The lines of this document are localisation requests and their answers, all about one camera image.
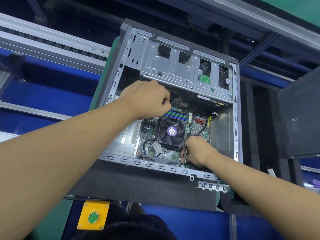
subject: person's left arm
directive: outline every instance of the person's left arm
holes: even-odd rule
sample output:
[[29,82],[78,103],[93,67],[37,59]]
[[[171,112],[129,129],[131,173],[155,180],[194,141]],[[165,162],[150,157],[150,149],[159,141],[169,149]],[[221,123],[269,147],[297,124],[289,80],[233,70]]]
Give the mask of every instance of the person's left arm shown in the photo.
[[171,109],[156,81],[137,81],[108,105],[0,143],[0,239],[23,239],[114,138]]

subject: hand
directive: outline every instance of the hand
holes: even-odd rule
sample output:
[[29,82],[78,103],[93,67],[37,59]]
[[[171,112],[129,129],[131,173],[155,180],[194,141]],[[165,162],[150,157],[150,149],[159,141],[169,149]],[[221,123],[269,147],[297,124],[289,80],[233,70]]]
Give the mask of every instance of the hand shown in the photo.
[[206,142],[201,136],[190,136],[181,151],[181,162],[185,162],[185,153],[187,162],[192,162],[195,166],[208,167],[208,160],[221,155],[213,146]]
[[126,99],[138,118],[159,117],[171,109],[170,92],[157,81],[136,81],[126,87],[119,99]]

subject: yellow panel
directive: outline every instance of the yellow panel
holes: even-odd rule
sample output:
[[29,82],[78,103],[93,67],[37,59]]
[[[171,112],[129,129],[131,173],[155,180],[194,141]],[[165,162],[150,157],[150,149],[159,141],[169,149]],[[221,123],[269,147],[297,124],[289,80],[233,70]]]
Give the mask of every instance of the yellow panel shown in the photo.
[[109,201],[87,200],[79,218],[78,230],[103,230],[108,215]]

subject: yellow wire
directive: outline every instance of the yellow wire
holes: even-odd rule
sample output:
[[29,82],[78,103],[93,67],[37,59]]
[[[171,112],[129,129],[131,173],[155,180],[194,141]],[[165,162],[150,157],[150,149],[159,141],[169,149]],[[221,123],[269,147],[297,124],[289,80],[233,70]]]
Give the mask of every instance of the yellow wire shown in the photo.
[[178,94],[179,98],[181,98],[180,94],[179,94],[178,92],[176,92],[175,90],[172,90],[172,89],[170,89],[170,88],[167,88],[167,90],[168,90],[169,92],[170,92],[170,91],[175,92],[176,94]]

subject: person's left hand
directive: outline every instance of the person's left hand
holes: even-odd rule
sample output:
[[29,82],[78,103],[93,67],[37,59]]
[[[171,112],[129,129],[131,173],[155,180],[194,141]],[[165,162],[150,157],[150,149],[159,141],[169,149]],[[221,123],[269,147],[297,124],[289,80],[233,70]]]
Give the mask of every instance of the person's left hand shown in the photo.
[[126,100],[142,119],[162,116],[171,109],[170,92],[155,80],[134,82],[118,99]]

